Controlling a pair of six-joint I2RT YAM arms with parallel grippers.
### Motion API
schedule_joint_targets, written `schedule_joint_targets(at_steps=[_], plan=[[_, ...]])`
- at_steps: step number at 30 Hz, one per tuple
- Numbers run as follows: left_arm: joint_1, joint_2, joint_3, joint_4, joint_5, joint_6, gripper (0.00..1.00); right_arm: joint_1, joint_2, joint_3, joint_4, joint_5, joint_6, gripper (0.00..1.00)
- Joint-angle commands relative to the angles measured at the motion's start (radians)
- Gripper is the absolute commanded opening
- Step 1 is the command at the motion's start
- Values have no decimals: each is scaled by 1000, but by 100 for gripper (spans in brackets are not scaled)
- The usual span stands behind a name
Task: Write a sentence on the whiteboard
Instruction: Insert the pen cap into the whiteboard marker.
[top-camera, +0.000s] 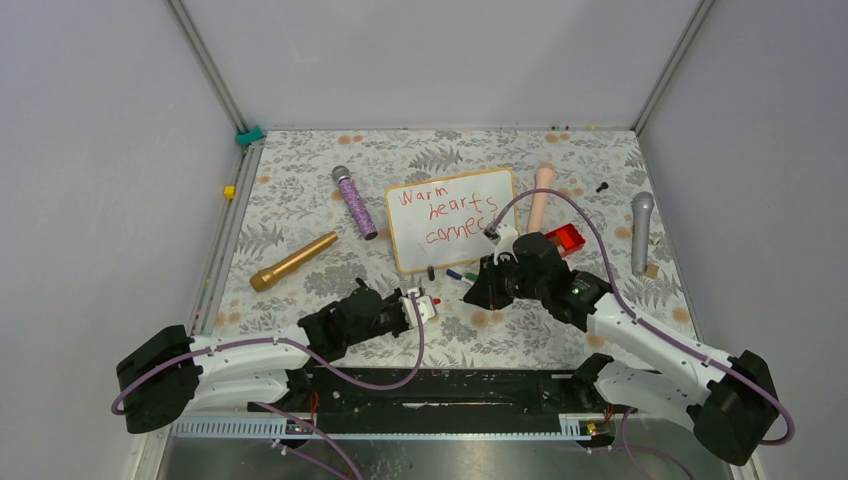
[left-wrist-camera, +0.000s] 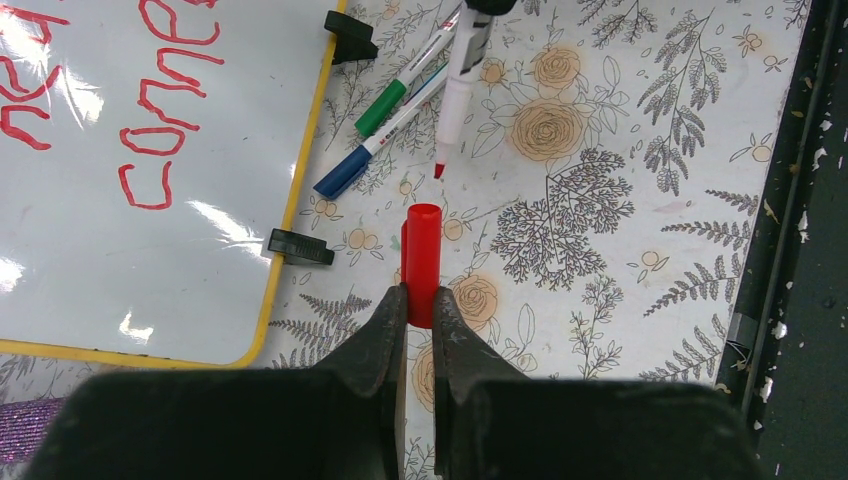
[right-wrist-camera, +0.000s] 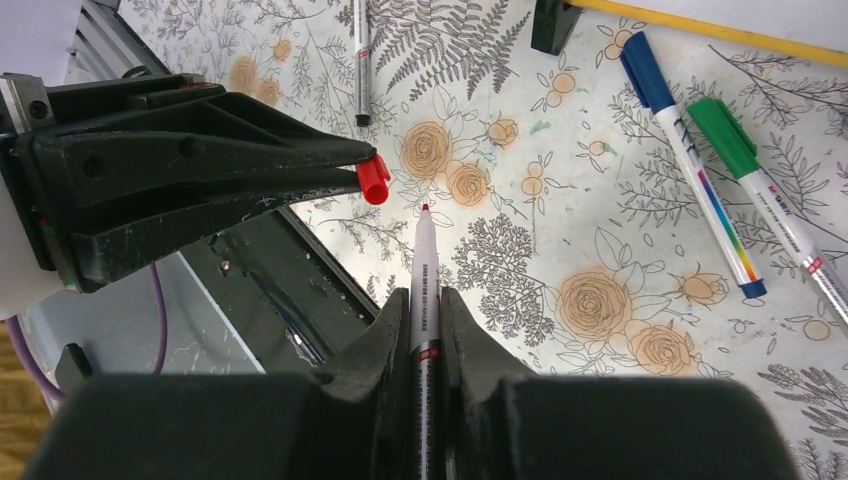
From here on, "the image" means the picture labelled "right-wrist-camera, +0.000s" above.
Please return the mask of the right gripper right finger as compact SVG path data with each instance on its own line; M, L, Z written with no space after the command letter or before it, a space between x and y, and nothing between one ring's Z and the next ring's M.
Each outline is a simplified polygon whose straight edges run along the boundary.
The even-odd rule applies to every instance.
M795 479L757 397L728 380L533 372L441 294L445 439L459 479Z

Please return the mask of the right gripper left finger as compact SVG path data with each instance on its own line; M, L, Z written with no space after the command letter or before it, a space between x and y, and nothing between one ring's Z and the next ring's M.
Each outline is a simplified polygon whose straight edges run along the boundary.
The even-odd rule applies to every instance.
M406 479L409 292L308 373L101 375L60 408L27 479Z

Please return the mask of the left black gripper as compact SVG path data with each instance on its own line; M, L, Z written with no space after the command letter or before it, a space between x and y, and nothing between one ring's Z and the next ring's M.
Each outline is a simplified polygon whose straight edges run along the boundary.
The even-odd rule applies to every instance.
M191 75L1 78L1 170L41 269L93 293L272 210L360 190L374 146Z

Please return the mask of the red whiteboard marker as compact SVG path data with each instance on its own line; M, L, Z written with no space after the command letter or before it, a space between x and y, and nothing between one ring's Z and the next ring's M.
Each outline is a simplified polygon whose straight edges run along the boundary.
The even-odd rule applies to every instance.
M445 477L440 335L439 260L436 227L423 204L415 230L410 313L411 463L414 479Z

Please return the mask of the red marker cap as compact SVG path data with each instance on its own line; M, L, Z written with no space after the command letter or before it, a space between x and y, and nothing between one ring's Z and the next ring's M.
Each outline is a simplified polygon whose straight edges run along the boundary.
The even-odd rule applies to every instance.
M355 168L360 190L370 205L382 205L389 197L390 172L379 154L358 164Z

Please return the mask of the yellow framed whiteboard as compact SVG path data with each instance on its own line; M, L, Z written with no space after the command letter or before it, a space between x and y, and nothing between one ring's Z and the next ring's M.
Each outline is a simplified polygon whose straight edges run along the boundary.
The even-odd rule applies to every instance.
M847 66L845 1L537 1L531 47L560 54L586 9Z

